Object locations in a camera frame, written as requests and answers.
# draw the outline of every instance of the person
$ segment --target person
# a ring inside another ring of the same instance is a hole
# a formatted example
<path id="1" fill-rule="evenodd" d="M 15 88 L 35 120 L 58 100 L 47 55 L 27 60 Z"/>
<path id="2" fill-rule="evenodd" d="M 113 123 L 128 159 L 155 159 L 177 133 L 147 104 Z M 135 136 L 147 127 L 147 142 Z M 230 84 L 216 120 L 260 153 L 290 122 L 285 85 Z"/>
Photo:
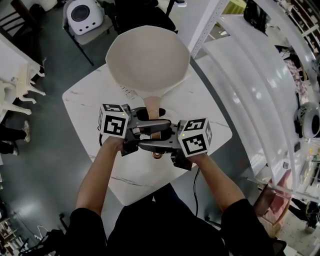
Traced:
<path id="1" fill-rule="evenodd" d="M 307 222 L 308 227 L 315 229 L 317 223 L 320 221 L 320 208 L 318 203 L 310 201 L 305 204 L 296 198 L 292 198 L 291 201 L 294 202 L 299 209 L 289 205 L 289 211 L 300 220 Z"/>
<path id="2" fill-rule="evenodd" d="M 223 212 L 221 230 L 193 215 L 168 184 L 120 212 L 108 240 L 101 213 L 122 139 L 109 137 L 78 191 L 62 255 L 199 253 L 272 256 L 273 244 L 239 187 L 207 154 L 192 156 Z"/>
<path id="3" fill-rule="evenodd" d="M 30 142 L 30 124 L 27 120 L 24 121 L 23 128 L 20 130 L 10 129 L 0 124 L 0 153 L 18 155 L 18 148 L 15 141 L 24 140 Z"/>

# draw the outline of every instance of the marble table top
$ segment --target marble table top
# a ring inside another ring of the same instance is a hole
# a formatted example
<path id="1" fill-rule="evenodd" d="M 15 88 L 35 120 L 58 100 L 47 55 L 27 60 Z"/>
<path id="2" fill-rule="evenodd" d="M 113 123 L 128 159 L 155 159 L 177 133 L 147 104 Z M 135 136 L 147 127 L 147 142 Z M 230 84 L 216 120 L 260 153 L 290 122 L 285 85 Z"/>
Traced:
<path id="1" fill-rule="evenodd" d="M 208 117 L 212 140 L 208 154 L 212 154 L 232 137 L 232 132 L 213 97 L 195 70 L 189 66 L 190 77 L 161 98 L 166 110 L 163 118 L 173 123 L 179 120 Z M 131 109 L 144 107 L 143 100 L 133 91 L 121 88 L 110 74 L 107 64 L 99 67 L 62 96 L 71 122 L 87 154 L 94 161 L 99 149 L 98 115 L 101 103 L 129 104 Z M 109 188 L 127 206 L 151 194 L 184 174 L 174 167 L 170 154 L 154 159 L 151 152 L 137 152 L 116 156 Z"/>

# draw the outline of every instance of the cable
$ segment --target cable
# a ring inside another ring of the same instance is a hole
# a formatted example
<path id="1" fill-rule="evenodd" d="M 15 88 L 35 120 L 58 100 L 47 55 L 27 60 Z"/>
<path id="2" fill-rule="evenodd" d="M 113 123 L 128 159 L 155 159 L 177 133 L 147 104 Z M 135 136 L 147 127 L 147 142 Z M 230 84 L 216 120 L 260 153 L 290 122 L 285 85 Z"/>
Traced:
<path id="1" fill-rule="evenodd" d="M 49 232 L 48 229 L 46 229 L 44 226 L 38 225 L 37 228 L 38 228 L 38 230 L 39 230 L 39 234 L 40 234 L 41 238 L 44 238 L 44 237 L 43 237 L 42 234 L 41 234 L 40 228 L 43 228 L 43 229 L 45 229 L 47 232 Z"/>
<path id="2" fill-rule="evenodd" d="M 198 178 L 198 175 L 199 175 L 199 172 L 200 172 L 200 168 L 198 168 L 198 170 L 196 171 L 196 175 L 194 177 L 194 182 L 193 182 L 193 194 L 194 194 L 194 199 L 195 199 L 195 216 L 197 217 L 198 216 L 198 199 L 197 199 L 197 193 L 196 193 L 196 182 L 197 182 L 197 178 Z"/>

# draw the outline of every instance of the shoe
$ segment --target shoe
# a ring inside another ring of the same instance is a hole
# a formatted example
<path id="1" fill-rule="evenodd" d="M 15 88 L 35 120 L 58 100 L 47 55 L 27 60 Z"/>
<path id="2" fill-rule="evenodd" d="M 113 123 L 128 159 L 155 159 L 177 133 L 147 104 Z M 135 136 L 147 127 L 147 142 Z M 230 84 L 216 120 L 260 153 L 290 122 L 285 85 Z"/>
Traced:
<path id="1" fill-rule="evenodd" d="M 24 121 L 24 125 L 22 128 L 22 131 L 26 133 L 26 136 L 24 138 L 25 142 L 30 142 L 31 141 L 31 135 L 30 135 L 30 124 L 27 120 Z"/>
<path id="2" fill-rule="evenodd" d="M 13 153 L 12 153 L 12 155 L 15 155 L 15 156 L 19 155 L 19 151 L 18 151 L 18 148 L 17 148 L 17 147 L 14 147 L 14 148 L 13 148 Z"/>
<path id="3" fill-rule="evenodd" d="M 14 146 L 14 143 L 12 141 L 3 140 L 3 142 Z"/>

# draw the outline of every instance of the wire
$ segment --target wire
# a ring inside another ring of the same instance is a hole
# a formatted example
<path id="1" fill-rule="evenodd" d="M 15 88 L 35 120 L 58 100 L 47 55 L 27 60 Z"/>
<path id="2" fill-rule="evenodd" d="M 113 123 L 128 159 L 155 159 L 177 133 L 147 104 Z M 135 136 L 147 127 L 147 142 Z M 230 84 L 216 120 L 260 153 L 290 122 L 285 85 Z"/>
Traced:
<path id="1" fill-rule="evenodd" d="M 44 226 L 38 225 L 37 228 L 38 228 L 38 230 L 39 230 L 39 234 L 40 234 L 41 238 L 44 238 L 44 237 L 43 237 L 42 234 L 41 234 L 40 228 L 43 228 L 43 229 L 45 229 L 47 232 L 49 232 L 48 229 L 46 229 Z"/>
<path id="2" fill-rule="evenodd" d="M 200 172 L 200 168 L 198 168 L 198 170 L 196 171 L 196 175 L 194 177 L 194 182 L 193 182 L 193 194 L 194 194 L 194 199 L 195 199 L 195 216 L 197 217 L 198 216 L 198 199 L 197 199 L 197 193 L 196 193 L 196 182 L 197 182 L 197 178 L 198 178 L 198 175 L 199 175 L 199 172 Z"/>
<path id="3" fill-rule="evenodd" d="M 290 51 L 286 51 L 283 55 L 282 55 L 282 58 L 286 55 L 286 54 L 289 54 Z"/>

